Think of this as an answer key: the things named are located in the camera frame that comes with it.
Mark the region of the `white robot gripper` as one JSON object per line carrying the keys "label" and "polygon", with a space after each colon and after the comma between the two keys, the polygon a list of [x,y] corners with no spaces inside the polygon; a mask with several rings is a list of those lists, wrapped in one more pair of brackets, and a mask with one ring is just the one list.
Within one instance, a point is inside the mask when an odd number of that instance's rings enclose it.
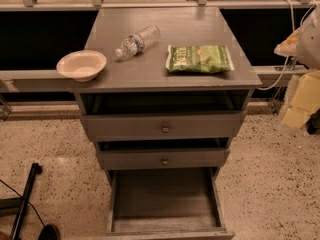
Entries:
{"label": "white robot gripper", "polygon": [[[309,68],[320,68],[320,7],[316,7],[304,20],[300,29],[293,31],[278,44],[274,53],[279,56],[296,56]],[[320,71],[302,76],[293,75],[280,110],[280,129],[301,129],[320,109]]]}

